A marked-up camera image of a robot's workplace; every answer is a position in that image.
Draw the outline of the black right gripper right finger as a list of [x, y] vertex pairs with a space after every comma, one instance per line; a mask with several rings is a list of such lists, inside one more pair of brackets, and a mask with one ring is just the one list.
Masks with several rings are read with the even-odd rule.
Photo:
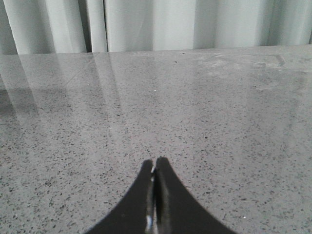
[[210, 215], [181, 183], [169, 161], [156, 161], [156, 214], [160, 234], [233, 234]]

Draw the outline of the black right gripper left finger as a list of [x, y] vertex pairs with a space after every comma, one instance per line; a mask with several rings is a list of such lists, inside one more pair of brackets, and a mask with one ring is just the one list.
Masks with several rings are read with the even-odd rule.
[[153, 162], [145, 160], [132, 186], [88, 234], [152, 234], [154, 219]]

